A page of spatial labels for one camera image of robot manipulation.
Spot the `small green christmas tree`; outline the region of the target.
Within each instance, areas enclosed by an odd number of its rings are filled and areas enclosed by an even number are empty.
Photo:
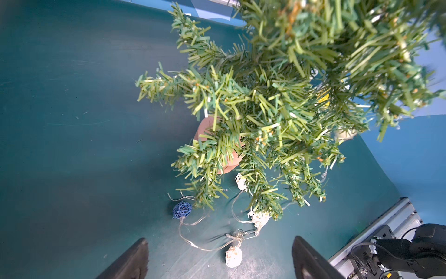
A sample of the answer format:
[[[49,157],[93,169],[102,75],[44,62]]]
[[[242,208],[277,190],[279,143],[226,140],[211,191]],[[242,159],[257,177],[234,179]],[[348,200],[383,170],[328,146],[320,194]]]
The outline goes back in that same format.
[[[317,162],[343,163],[341,133],[372,124],[382,140],[403,118],[445,97],[415,61],[427,33],[446,38],[444,1],[240,1],[240,44],[223,50],[208,28],[171,9],[188,67],[143,74],[139,98],[184,101],[207,123],[174,162],[196,208],[224,195],[221,175],[237,163],[249,208],[278,220],[282,202],[326,198]]]

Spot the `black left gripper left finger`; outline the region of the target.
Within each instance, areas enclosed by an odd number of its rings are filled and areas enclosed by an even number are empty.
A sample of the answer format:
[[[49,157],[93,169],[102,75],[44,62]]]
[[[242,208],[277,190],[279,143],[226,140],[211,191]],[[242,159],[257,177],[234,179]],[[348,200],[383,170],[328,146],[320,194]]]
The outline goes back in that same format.
[[[140,238],[97,279],[144,279],[148,272],[148,263],[148,242],[145,238]]]

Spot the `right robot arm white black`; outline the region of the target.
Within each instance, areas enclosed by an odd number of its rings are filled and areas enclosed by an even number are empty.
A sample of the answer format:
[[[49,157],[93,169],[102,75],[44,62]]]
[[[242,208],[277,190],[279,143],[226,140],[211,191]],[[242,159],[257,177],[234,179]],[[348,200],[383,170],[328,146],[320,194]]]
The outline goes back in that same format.
[[[446,274],[446,228],[423,224],[411,229],[410,240],[396,238],[389,226],[375,231],[365,242],[352,246],[347,259],[359,279],[399,279],[401,272],[420,279]],[[295,274],[298,279],[341,279],[338,269],[325,260],[302,237],[292,246]]]

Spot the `string lights with rattan balls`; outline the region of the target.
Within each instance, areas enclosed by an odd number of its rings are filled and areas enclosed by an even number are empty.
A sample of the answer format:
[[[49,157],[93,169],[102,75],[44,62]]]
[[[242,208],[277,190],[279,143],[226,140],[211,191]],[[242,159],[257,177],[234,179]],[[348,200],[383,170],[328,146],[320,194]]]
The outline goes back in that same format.
[[[172,199],[172,197],[168,193],[168,197],[172,201],[177,201],[177,202],[179,201],[179,203],[177,203],[173,209],[173,219],[179,220],[179,227],[178,227],[179,236],[193,248],[196,248],[196,249],[204,251],[204,252],[220,251],[220,250],[228,247],[228,250],[225,252],[225,264],[229,268],[236,268],[236,267],[240,266],[242,259],[243,259],[243,253],[242,253],[240,246],[242,245],[243,241],[245,239],[251,239],[251,238],[258,237],[261,229],[268,223],[269,219],[272,217],[272,213],[270,213],[268,211],[255,211],[254,208],[252,206],[250,206],[250,210],[247,214],[248,217],[250,218],[250,220],[246,220],[246,221],[240,220],[239,217],[237,215],[235,215],[235,213],[233,211],[234,204],[239,199],[239,197],[242,193],[248,193],[249,195],[251,195],[254,198],[254,192],[251,192],[247,178],[244,178],[241,173],[237,174],[237,176],[235,177],[235,181],[239,188],[239,193],[234,198],[232,205],[231,205],[232,216],[239,223],[253,224],[254,230],[251,230],[251,231],[238,230],[233,234],[226,234],[225,237],[229,240],[224,245],[222,245],[218,248],[213,248],[213,249],[205,249],[205,248],[199,247],[182,235],[181,230],[182,230],[183,226],[195,226],[207,217],[207,216],[203,215],[196,222],[185,223],[185,219],[190,215],[190,213],[192,212],[192,208],[193,208],[192,204],[185,200],[188,199],[191,201],[196,201],[196,197],[195,196],[185,196],[182,192],[183,191],[193,191],[195,189],[195,186],[192,186],[192,190],[178,189],[177,191],[179,191],[182,195],[182,198],[180,198],[180,199]]]

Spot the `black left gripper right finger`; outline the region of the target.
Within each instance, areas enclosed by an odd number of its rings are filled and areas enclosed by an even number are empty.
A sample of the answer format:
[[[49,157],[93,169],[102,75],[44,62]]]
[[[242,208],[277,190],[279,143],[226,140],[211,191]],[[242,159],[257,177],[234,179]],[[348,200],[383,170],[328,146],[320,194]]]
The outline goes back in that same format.
[[[343,279],[343,276],[301,236],[294,239],[292,257],[297,279]]]

